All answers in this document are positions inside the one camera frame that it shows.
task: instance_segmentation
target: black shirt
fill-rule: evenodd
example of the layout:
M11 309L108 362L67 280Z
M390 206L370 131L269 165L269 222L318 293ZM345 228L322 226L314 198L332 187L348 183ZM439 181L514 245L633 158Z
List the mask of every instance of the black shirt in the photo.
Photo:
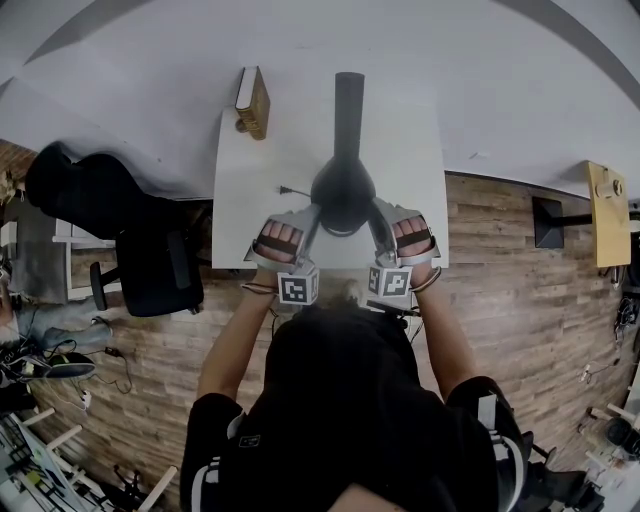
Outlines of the black shirt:
M462 383L445 405L420 387L394 317L308 308L276 333L248 415L219 394L194 404L183 510L325 511L351 483L407 510L498 510L493 443L477 420L491 394L496 430L519 444L491 379Z

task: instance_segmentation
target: wall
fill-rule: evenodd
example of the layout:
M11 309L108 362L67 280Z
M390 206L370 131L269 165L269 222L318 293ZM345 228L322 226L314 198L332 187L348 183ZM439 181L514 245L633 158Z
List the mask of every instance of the wall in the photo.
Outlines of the wall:
M640 15L629 0L553 0L595 35L640 80Z
M274 109L331 97L335 72L359 71L408 122L412 105L437 104L448 169L586 194L575 164L590 159L640 196L634 102L588 55L499 2L153 0L115 15L108 4L75 16L61 33L80 40L41 48L17 78L113 146L135 148L138 174L159 190L211 196L220 111L242 66L259 64ZM38 115L28 103L17 111ZM18 130L16 142L39 149L46 137L30 140L32 126L16 123L0 116L0 137ZM47 123L38 130L55 138Z

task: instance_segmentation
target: black chair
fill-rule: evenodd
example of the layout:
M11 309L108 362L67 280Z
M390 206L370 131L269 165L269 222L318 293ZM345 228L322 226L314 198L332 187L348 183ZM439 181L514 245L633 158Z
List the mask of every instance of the black chair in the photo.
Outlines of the black chair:
M138 487L140 481L140 472L134 471L133 480L129 482L120 474L120 467L114 466L113 472L124 485L124 489L120 489L115 485L105 482L100 484L100 489L104 493L106 499L116 508L116 512L135 512L140 505L147 499L147 494L140 491Z
M198 311L204 298L195 236L177 201L145 194L114 156L90 155L75 164L54 143L33 161L26 177L29 202L45 214L100 239L116 241L118 267L102 274L91 265L91 288L99 310L107 309L104 286L120 278L133 316Z
M527 464L525 485L520 499L514 509L515 512L545 512L551 510L554 502L563 503L575 510L595 512L604 503L590 482L586 482L584 471L551 471L548 463L555 455L555 448L544 451L533 442L533 433L523 435L525 455L536 451L544 457L544 462Z

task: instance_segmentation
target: desk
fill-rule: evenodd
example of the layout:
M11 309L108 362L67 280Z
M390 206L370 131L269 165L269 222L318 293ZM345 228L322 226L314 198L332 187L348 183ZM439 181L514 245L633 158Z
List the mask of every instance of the desk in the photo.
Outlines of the desk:
M236 131L235 109L222 114L213 200L214 268L255 268L243 259L267 217L309 205L308 197L279 195L277 188L308 193L333 155L333 98L281 100L272 98L263 141ZM377 195L423 213L442 254L436 264L447 267L447 198L435 108L376 99L365 86L360 147ZM367 225L348 238L320 228L311 250L319 268L332 269L366 268L374 254Z
M9 290L44 302L66 304L66 250L52 240L56 220L16 197L5 207L4 222L10 221L18 223L18 235Z

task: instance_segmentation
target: wooden panel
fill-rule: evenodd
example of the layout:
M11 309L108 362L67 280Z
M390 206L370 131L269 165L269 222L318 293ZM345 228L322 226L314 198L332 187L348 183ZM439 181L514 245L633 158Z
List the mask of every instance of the wooden panel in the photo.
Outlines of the wooden panel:
M443 280L451 303L469 336L481 371L495 378L515 409L522 430L533 430L539 445L558 447L554 469L575 469L593 449L576 433L586 408L621 404L634 367L633 334L625 340L623 363L579 382L589 361L613 361L613 321L620 299L593 266L590 226L565 229L565 249L542 251L533 243L531 193L539 190L493 181L447 176L451 266ZM588 212L589 201L553 193L566 214ZM95 253L74 254L74 269L85 269ZM202 269L203 311L159 318L132 318L116 307L107 313L115 331L113 345L129 360L133 389L121 395L97 379L80 382L93 395L83 413L60 402L36 383L41 408L58 413L44 420L39 433L51 440L75 424L83 431L63 451L96 478L115 483L112 465L139 469L149 486L171 464L180 466L189 409L195 398L198 372L213 340L237 306L239 281L250 275ZM346 277L366 280L366 272L324 272L322 296L338 290ZM113 303L118 295L110 296ZM282 317L290 308L278 308ZM271 339L267 317L258 336L239 401L249 408L262 390L264 362ZM414 320L412 332L418 323ZM413 344L424 387L436 389L422 334ZM91 356L99 375L118 379L125 387L121 360ZM80 403L69 382L52 383L65 400ZM164 510L178 510L178 479L168 488Z
M611 169L587 162L589 193L591 194L591 215L595 235L593 247L596 265L600 268L628 265L631 262L631 238L629 237L629 204L624 178ZM598 185L619 180L622 194L599 197Z

